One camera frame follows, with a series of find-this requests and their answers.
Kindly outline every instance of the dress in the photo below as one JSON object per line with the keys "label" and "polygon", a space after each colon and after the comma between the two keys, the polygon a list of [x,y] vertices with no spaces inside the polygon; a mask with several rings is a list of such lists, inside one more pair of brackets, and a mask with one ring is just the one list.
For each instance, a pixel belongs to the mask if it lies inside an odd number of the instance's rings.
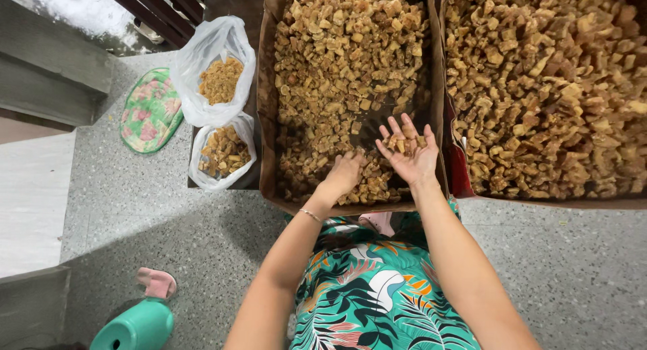
{"label": "dress", "polygon": [[404,242],[343,217],[326,220],[296,292],[290,348],[480,349],[442,294],[424,234],[423,242],[410,235],[420,228],[408,214]]}

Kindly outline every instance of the woman's right hand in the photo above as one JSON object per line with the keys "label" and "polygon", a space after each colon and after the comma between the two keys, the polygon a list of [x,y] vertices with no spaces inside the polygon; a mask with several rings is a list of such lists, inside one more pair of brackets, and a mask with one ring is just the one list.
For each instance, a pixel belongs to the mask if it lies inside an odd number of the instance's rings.
{"label": "woman's right hand", "polygon": [[[413,126],[411,118],[407,114],[402,114],[402,126],[405,128],[405,131],[407,131],[407,134],[413,134],[412,136],[405,137],[393,116],[388,118],[388,122],[393,131],[393,135],[395,135],[398,140],[409,138],[413,139],[411,140],[412,144],[416,144],[415,137],[418,136],[418,132]],[[391,136],[391,134],[389,134],[389,130],[384,125],[380,126],[380,133],[382,133],[382,137],[384,139]],[[375,144],[377,144],[377,148],[380,150],[382,155],[384,155],[384,157],[388,159],[393,166],[393,170],[395,170],[395,172],[409,184],[411,189],[440,187],[435,173],[436,159],[438,158],[438,146],[436,145],[436,140],[429,124],[425,125],[424,134],[427,146],[425,148],[415,147],[413,156],[404,156],[402,153],[397,151],[391,152],[391,150],[382,144],[382,141],[375,141]]]}

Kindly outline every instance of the hand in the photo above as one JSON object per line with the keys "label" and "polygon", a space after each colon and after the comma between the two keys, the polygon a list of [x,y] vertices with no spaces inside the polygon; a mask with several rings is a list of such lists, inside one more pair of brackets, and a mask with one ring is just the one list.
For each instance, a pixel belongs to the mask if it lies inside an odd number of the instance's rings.
{"label": "hand", "polygon": [[328,173],[326,179],[317,187],[317,193],[322,197],[330,198],[334,202],[354,186],[360,183],[362,167],[366,166],[366,158],[362,154],[346,152],[344,156],[335,157],[335,166]]}
{"label": "hand", "polygon": [[[402,114],[403,126],[406,126],[406,131],[412,136],[405,138],[404,134],[400,130],[400,126],[395,121],[393,116],[388,118],[389,125],[393,134],[398,140],[404,139],[413,139],[411,144],[414,144],[413,156],[404,156],[400,152],[391,152],[387,149],[382,141],[375,140],[377,148],[380,150],[382,155],[391,162],[393,170],[405,180],[410,188],[417,187],[440,187],[438,180],[436,179],[436,159],[438,158],[438,146],[436,145],[435,137],[433,136],[432,128],[429,124],[425,125],[425,141],[427,142],[427,147],[420,148],[417,147],[417,142],[415,137],[418,136],[418,132],[415,127],[413,127],[413,122],[407,114]],[[380,133],[384,139],[389,138],[389,130],[382,125],[380,126]]]}

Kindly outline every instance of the terrazzo floor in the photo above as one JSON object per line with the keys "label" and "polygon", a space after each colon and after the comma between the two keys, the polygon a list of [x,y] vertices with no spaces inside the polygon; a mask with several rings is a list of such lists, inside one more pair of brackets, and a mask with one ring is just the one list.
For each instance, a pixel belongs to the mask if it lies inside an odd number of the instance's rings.
{"label": "terrazzo floor", "polygon": [[[284,227],[257,191],[187,188],[191,127],[157,154],[118,136],[136,80],[173,52],[120,58],[101,119],[79,128],[61,262],[72,268],[65,339],[87,345],[143,296],[140,266],[170,272],[175,329],[165,349],[218,349]],[[544,349],[641,349],[647,340],[647,214],[461,200],[483,247]]]}

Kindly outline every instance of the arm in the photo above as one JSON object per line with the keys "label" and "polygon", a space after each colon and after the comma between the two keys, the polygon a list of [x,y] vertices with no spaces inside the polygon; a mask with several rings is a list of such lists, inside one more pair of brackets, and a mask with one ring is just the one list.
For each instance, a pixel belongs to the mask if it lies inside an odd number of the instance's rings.
{"label": "arm", "polygon": [[[335,166],[303,206],[321,220],[360,180],[361,154],[337,155]],[[299,211],[265,257],[232,326],[225,350],[282,349],[287,321],[321,224]]]}
{"label": "arm", "polygon": [[[417,133],[407,114],[402,114],[402,122],[404,133],[389,117],[393,134],[399,139],[415,138]],[[384,138],[390,136],[384,126],[380,126],[380,132]],[[409,183],[445,297],[483,349],[540,349],[481,247],[442,195],[435,177],[438,147],[429,125],[425,126],[425,141],[427,147],[416,147],[413,157],[392,153],[380,141],[376,144]]]}

